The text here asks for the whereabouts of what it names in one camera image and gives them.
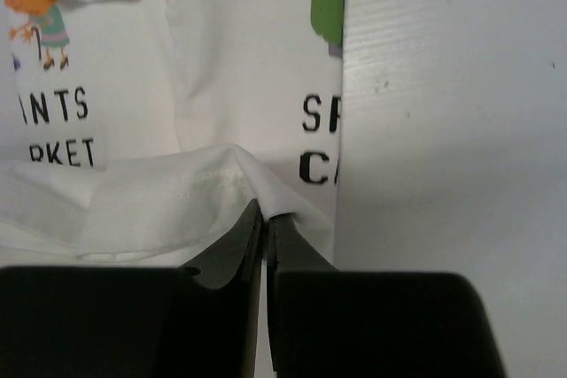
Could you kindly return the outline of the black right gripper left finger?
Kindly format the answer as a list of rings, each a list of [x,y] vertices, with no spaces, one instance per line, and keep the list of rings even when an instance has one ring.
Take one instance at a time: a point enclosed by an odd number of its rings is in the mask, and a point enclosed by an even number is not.
[[[1,271],[4,377],[251,377],[262,217],[177,267]]]

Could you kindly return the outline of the white cartoon print t-shirt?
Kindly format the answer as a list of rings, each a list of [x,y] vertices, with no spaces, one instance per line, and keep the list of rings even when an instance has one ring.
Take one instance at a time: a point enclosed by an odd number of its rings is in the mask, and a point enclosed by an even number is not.
[[[334,254],[346,0],[1,0],[1,262],[178,266],[257,201]]]

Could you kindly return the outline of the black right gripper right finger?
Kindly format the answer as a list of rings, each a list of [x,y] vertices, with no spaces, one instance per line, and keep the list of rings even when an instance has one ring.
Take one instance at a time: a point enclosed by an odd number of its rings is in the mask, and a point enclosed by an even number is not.
[[[502,377],[462,276],[337,270],[290,215],[268,222],[268,335],[279,377]]]

